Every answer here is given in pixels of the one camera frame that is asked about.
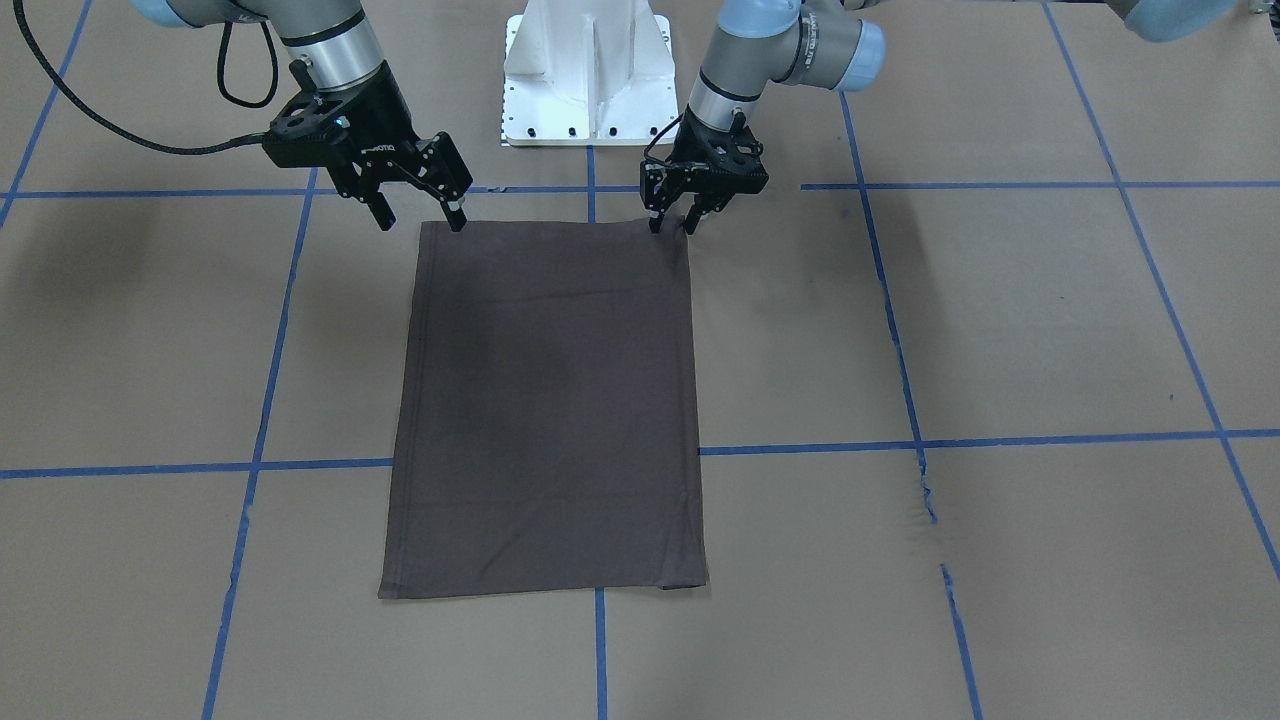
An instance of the fabric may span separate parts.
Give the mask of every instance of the fabric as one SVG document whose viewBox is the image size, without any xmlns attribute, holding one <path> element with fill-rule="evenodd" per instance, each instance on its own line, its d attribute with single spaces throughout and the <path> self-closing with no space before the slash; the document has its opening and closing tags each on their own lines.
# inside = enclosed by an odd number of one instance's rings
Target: fabric
<svg viewBox="0 0 1280 720">
<path fill-rule="evenodd" d="M 422 225 L 379 597 L 707 583 L 668 227 Z"/>
</svg>

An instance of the dark folded fabric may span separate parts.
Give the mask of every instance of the dark folded fabric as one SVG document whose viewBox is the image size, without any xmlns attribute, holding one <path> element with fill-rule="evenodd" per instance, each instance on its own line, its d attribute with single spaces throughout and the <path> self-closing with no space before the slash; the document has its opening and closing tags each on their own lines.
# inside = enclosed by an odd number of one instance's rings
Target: dark folded fabric
<svg viewBox="0 0 1280 720">
<path fill-rule="evenodd" d="M 422 225 L 379 597 L 707 583 L 668 225 Z"/>
</svg>

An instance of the gray cloth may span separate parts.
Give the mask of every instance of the gray cloth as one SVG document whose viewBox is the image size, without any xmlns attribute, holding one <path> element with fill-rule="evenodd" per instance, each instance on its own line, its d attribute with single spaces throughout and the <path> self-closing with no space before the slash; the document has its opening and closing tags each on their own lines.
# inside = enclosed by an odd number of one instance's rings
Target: gray cloth
<svg viewBox="0 0 1280 720">
<path fill-rule="evenodd" d="M 707 583 L 667 224 L 422 225 L 379 597 Z"/>
</svg>

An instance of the white plastic mount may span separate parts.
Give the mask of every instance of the white plastic mount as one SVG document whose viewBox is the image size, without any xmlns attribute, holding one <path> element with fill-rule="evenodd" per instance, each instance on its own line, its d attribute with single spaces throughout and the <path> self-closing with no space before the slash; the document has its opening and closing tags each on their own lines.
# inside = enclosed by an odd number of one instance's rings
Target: white plastic mount
<svg viewBox="0 0 1280 720">
<path fill-rule="evenodd" d="M 671 23 L 648 0 L 529 0 L 504 69 L 504 143 L 648 145 L 676 119 Z"/>
</svg>

